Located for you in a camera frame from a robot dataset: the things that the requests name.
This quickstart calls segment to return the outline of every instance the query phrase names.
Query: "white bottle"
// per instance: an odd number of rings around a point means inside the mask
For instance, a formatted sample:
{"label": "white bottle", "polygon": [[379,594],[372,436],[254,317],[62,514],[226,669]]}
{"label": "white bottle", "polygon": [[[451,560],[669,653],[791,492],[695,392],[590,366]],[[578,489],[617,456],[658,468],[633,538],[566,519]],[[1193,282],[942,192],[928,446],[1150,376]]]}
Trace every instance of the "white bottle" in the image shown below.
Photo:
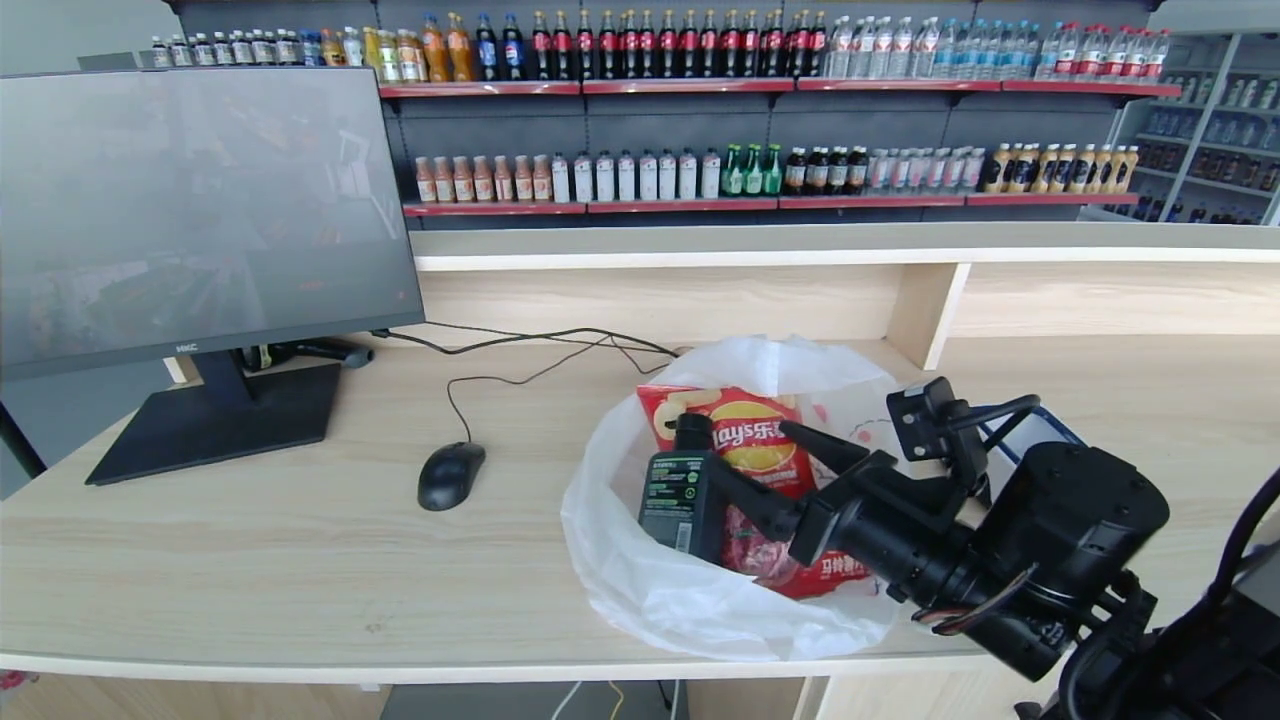
{"label": "white bottle", "polygon": [[707,155],[703,155],[703,197],[719,197],[719,154],[714,147],[708,147]]}
{"label": "white bottle", "polygon": [[698,199],[698,155],[694,155],[692,149],[686,147],[685,154],[680,156],[680,181],[678,181],[678,193],[681,200],[696,200]]}
{"label": "white bottle", "polygon": [[658,200],[676,199],[676,156],[663,150],[658,158]]}
{"label": "white bottle", "polygon": [[570,202],[568,196],[568,161],[557,152],[552,158],[552,200],[556,202]]}
{"label": "white bottle", "polygon": [[608,150],[595,159],[595,195],[600,202],[613,202],[613,156]]}
{"label": "white bottle", "polygon": [[618,158],[618,200],[634,202],[636,199],[636,160],[630,150]]}
{"label": "white bottle", "polygon": [[640,200],[658,199],[658,159],[648,150],[640,156]]}
{"label": "white bottle", "polygon": [[591,193],[591,156],[586,154],[586,150],[577,154],[573,159],[573,196],[579,202],[590,202],[594,197]]}

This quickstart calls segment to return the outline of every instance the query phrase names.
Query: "computer monitor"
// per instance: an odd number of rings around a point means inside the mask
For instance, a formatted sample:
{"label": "computer monitor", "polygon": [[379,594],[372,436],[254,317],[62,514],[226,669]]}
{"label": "computer monitor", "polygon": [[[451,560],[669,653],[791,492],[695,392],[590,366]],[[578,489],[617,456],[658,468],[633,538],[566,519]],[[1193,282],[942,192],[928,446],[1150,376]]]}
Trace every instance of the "computer monitor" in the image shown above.
{"label": "computer monitor", "polygon": [[233,348],[419,323],[367,68],[0,78],[0,366],[192,355],[90,475],[324,439],[338,365],[246,378]]}

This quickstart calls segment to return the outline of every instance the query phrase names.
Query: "orange juice bottle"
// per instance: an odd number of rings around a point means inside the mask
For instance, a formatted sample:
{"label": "orange juice bottle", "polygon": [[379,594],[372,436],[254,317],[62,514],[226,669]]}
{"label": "orange juice bottle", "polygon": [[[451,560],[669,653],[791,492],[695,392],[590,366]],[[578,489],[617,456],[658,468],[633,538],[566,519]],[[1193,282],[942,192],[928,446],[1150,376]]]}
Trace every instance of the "orange juice bottle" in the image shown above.
{"label": "orange juice bottle", "polygon": [[431,82],[449,82],[449,55],[444,35],[435,24],[435,15],[426,15],[422,28],[422,53],[426,55],[426,76]]}
{"label": "orange juice bottle", "polygon": [[462,15],[449,13],[449,59],[453,60],[453,81],[471,82],[475,69],[471,67],[471,38],[462,27]]}

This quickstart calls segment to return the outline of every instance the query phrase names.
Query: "red chip bag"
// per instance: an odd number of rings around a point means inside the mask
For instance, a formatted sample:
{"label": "red chip bag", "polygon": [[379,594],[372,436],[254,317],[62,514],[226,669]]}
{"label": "red chip bag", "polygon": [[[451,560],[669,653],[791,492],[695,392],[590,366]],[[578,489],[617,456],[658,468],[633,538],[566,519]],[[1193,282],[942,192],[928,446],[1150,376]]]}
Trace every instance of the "red chip bag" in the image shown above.
{"label": "red chip bag", "polygon": [[[795,397],[759,397],[733,387],[672,386],[640,386],[636,396],[659,450],[672,450],[675,433],[667,423],[685,411],[701,413],[712,419],[716,452],[730,465],[787,497],[800,498],[817,489],[809,455],[780,429],[782,420],[800,421]],[[826,594],[844,582],[870,575],[860,562],[835,551],[805,568],[787,555],[788,544],[767,539],[737,507],[730,507],[721,565],[754,575],[759,584],[796,600]]]}

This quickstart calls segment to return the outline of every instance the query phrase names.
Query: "green glass bottle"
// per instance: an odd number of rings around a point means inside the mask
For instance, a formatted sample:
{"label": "green glass bottle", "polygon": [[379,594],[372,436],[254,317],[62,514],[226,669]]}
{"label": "green glass bottle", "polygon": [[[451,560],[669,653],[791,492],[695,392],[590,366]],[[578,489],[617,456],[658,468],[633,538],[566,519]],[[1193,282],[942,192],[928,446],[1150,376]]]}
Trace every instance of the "green glass bottle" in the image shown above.
{"label": "green glass bottle", "polygon": [[782,192],[782,146],[771,145],[769,158],[764,163],[764,195],[771,197]]}
{"label": "green glass bottle", "polygon": [[764,190],[764,172],[760,170],[760,146],[746,146],[746,170],[742,178],[742,193],[756,196]]}

